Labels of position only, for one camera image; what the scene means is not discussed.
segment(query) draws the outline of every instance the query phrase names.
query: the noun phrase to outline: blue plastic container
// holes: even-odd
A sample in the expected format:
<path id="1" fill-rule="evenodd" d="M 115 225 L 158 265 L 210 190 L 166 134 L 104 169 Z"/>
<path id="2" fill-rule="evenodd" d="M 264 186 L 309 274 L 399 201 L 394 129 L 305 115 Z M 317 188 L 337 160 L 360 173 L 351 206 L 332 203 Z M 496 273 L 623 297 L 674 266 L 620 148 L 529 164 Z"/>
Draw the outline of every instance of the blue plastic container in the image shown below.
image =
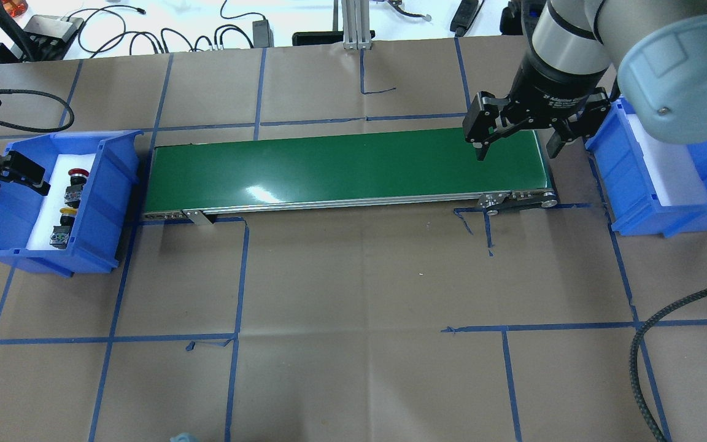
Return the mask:
<path id="1" fill-rule="evenodd" d="M 0 190 L 0 262 L 31 273 L 107 273 L 122 233 L 132 186 L 138 182 L 134 140 L 142 131 L 48 134 L 12 142 L 16 150 L 45 168 L 50 180 L 59 154 L 95 154 L 67 249 L 26 249 L 43 196 L 22 185 L 2 184 Z"/>
<path id="2" fill-rule="evenodd" d="M 634 114 L 621 98 L 601 124 L 586 149 L 597 159 L 616 221 L 612 229 L 622 235 L 665 237 L 707 230 L 707 201 L 700 204 L 662 205 L 627 115 Z M 707 142 L 686 146 L 699 179 L 707 190 Z"/>

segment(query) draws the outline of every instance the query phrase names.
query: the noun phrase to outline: conveyor belt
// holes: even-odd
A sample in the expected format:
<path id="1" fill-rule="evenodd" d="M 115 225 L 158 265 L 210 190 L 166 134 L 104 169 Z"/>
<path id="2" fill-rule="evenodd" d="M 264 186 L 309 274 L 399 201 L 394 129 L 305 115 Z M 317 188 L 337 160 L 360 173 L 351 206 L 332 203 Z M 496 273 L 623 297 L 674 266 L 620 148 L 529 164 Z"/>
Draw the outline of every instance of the conveyor belt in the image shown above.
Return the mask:
<path id="1" fill-rule="evenodd" d="M 155 149 L 145 219 L 452 201 L 552 191 L 536 134 L 499 140 L 477 161 L 460 129 Z"/>

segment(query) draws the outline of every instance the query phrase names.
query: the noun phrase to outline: blue bin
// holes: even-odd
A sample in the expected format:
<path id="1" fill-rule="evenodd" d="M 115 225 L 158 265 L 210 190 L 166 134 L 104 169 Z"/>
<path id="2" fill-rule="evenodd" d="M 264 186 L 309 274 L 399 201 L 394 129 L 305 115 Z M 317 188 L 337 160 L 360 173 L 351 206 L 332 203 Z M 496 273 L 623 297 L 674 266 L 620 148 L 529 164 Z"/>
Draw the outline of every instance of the blue bin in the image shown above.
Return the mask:
<path id="1" fill-rule="evenodd" d="M 109 273 L 117 268 L 115 253 L 122 233 L 132 186 L 138 182 L 134 140 L 142 131 L 48 134 L 12 142 L 16 150 L 45 168 L 50 180 L 59 154 L 95 154 L 67 249 L 26 249 L 43 196 L 22 185 L 0 190 L 0 262 L 31 273 Z"/>
<path id="2" fill-rule="evenodd" d="M 665 237 L 707 230 L 707 201 L 677 205 L 660 203 L 643 158 L 643 149 L 629 123 L 628 115 L 634 113 L 628 101 L 617 100 L 597 135 L 586 142 L 586 149 L 597 159 L 616 218 L 612 229 L 622 235 L 663 234 Z M 691 172 L 693 174 L 696 170 L 698 174 L 690 178 L 701 181 L 705 187 L 703 192 L 706 192 L 707 142 L 685 148 L 693 163 Z"/>

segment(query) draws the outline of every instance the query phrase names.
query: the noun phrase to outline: black tube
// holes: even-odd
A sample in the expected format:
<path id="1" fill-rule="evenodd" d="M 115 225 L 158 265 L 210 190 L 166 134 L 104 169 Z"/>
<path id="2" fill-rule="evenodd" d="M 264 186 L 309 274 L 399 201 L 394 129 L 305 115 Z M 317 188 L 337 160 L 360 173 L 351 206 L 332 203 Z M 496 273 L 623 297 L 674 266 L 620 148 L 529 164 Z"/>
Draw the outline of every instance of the black tube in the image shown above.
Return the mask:
<path id="1" fill-rule="evenodd" d="M 26 56 L 27 61 L 39 61 L 37 56 L 37 45 L 32 42 L 23 29 L 18 26 L 18 23 L 12 19 L 11 16 L 5 11 L 2 2 L 0 1 L 0 28 L 7 34 L 8 37 L 15 42 L 17 47 L 23 51 L 23 55 Z"/>

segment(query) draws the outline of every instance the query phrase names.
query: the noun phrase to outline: black connector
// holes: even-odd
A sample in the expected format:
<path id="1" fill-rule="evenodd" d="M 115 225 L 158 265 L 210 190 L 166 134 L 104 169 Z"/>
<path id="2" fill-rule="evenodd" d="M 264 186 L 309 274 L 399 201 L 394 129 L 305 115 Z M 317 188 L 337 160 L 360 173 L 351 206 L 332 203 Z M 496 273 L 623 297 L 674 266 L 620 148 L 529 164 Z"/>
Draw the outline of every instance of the black connector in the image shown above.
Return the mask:
<path id="1" fill-rule="evenodd" d="M 457 12 L 454 13 L 452 23 L 449 23 L 449 31 L 454 33 L 455 37 L 462 37 L 468 32 L 468 29 L 473 25 L 476 16 L 485 0 L 461 0 L 460 6 L 457 7 Z"/>
<path id="2" fill-rule="evenodd" d="M 274 34 L 269 28 L 269 20 L 253 22 L 253 47 L 274 47 Z"/>

